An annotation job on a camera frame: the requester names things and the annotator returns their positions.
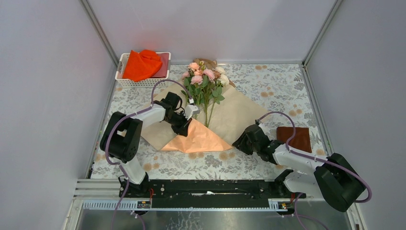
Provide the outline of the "brown wooden block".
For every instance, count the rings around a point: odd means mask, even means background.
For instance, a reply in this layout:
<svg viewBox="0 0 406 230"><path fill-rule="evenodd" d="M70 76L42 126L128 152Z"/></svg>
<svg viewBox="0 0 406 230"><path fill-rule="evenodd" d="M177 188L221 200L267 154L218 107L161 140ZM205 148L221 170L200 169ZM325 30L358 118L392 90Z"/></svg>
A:
<svg viewBox="0 0 406 230"><path fill-rule="evenodd" d="M289 146L305 151L312 152L309 128L306 127L296 127L296 133L292 140L289 141ZM276 129L277 140L285 142L293 135L292 127L280 126Z"/></svg>

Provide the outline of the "pink rose stems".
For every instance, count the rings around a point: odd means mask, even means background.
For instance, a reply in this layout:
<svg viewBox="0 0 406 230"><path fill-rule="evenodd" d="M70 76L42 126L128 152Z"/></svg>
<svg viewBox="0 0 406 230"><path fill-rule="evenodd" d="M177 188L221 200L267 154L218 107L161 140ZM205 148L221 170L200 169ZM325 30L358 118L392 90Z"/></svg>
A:
<svg viewBox="0 0 406 230"><path fill-rule="evenodd" d="M183 73L181 82L192 95L197 106L203 108L204 125L208 127L211 122L214 105L220 104L225 98L223 88L230 84L224 68L218 66L216 70L206 67L203 62L192 62Z"/></svg>

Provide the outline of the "orange cloth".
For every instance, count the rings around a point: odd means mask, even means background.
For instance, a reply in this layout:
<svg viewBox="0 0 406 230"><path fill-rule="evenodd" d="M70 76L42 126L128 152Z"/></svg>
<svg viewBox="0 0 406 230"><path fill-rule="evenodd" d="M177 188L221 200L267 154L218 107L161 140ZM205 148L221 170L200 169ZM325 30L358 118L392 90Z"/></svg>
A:
<svg viewBox="0 0 406 230"><path fill-rule="evenodd" d="M162 67L160 56L152 50L135 52L131 50L129 59L124 69L123 79L134 82L153 77Z"/></svg>

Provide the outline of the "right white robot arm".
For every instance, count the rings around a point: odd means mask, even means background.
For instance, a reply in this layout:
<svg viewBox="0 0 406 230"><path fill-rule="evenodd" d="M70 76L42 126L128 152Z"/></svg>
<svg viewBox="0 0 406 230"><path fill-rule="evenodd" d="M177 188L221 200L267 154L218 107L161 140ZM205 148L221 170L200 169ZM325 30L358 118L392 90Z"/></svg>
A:
<svg viewBox="0 0 406 230"><path fill-rule="evenodd" d="M368 188L342 155L313 156L284 141L269 139L262 125L248 126L232 145L247 155L256 153L263 161L287 166L275 179L274 190L281 197L303 193L345 212Z"/></svg>

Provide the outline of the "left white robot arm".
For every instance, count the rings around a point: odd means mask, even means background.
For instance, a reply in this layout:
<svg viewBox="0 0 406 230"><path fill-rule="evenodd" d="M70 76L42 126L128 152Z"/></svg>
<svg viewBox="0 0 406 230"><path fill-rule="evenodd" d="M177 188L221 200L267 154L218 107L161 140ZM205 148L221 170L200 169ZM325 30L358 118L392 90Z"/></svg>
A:
<svg viewBox="0 0 406 230"><path fill-rule="evenodd" d="M131 183L130 191L142 197L147 194L149 186L145 181L147 173L136 158L142 130L164 121L170 124L175 134L186 137L193 115L199 112L192 99L182 107L182 99L172 92L139 112L130 115L115 112L102 135L100 149L109 164L118 165L123 170L125 179Z"/></svg>

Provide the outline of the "floral table cloth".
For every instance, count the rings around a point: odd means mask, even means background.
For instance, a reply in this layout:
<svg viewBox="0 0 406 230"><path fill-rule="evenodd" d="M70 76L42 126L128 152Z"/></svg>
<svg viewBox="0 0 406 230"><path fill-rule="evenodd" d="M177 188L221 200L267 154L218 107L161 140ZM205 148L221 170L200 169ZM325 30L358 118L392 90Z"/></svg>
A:
<svg viewBox="0 0 406 230"><path fill-rule="evenodd" d="M325 155L326 149L298 64L224 65L235 88L273 114L264 119L267 135L276 137L277 127L288 127L291 118L297 127L309 129L311 151ZM151 179L273 179L284 166L246 155L236 149L222 152L182 153L159 151L144 139L137 159Z"/></svg>

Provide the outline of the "tan ribbon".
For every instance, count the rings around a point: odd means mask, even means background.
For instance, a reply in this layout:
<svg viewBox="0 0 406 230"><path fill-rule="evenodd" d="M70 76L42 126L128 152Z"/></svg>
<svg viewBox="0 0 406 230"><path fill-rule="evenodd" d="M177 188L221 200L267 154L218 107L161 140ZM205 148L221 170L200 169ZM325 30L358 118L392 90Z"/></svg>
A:
<svg viewBox="0 0 406 230"><path fill-rule="evenodd" d="M203 62L203 64L205 64L206 67L211 70L216 70L216 68L218 68L218 64L217 64L216 60L209 60L209 59L205 59L205 58L195 58L193 61L198 64L200 62Z"/></svg>

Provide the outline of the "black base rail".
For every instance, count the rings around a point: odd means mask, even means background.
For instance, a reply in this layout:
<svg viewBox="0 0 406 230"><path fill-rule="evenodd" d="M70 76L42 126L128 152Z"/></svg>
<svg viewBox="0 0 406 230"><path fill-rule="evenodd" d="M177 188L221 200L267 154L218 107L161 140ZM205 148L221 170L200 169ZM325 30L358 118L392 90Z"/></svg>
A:
<svg viewBox="0 0 406 230"><path fill-rule="evenodd" d="M299 193L293 193L280 180L159 180L127 184L119 178L119 196L145 198L153 208L277 208L290 205Z"/></svg>

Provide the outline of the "dark red cloth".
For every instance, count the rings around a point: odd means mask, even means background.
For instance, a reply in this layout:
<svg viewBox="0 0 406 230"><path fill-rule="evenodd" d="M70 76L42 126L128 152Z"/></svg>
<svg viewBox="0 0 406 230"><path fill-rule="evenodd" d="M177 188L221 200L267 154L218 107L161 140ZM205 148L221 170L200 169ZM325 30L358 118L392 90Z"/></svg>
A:
<svg viewBox="0 0 406 230"><path fill-rule="evenodd" d="M157 73L155 73L155 75L152 76L152 78L153 79L166 78L171 53L170 52L161 52L161 53L157 53L157 55L160 57L162 66L159 69L159 71Z"/></svg>

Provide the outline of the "beige orange wrapping paper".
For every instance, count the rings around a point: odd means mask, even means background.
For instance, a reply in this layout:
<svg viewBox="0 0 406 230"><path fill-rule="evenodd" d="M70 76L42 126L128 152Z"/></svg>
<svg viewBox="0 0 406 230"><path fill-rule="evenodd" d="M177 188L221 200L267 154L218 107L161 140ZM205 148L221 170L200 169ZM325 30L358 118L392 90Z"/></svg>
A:
<svg viewBox="0 0 406 230"><path fill-rule="evenodd" d="M176 135L165 121L142 129L143 137L157 150L179 150L183 153L224 151L255 123L267 110L243 93L228 85L223 88L224 100L211 103L208 114L203 110L192 119L186 137Z"/></svg>

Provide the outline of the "white plastic basket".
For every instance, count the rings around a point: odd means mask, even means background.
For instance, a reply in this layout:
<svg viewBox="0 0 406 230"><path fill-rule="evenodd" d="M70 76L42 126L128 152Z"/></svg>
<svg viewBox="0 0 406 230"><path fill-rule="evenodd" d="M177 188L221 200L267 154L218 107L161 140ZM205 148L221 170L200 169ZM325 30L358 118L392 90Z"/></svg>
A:
<svg viewBox="0 0 406 230"><path fill-rule="evenodd" d="M140 81L124 79L123 74L124 74L129 57L130 57L130 53L122 53L121 57L119 59L119 62L118 62L117 69L116 69L115 80L118 84L121 85L122 88L152 88L160 80L169 78L171 56L170 56L170 61L169 61L166 78L161 78L161 79L148 78L148 79L140 80Z"/></svg>

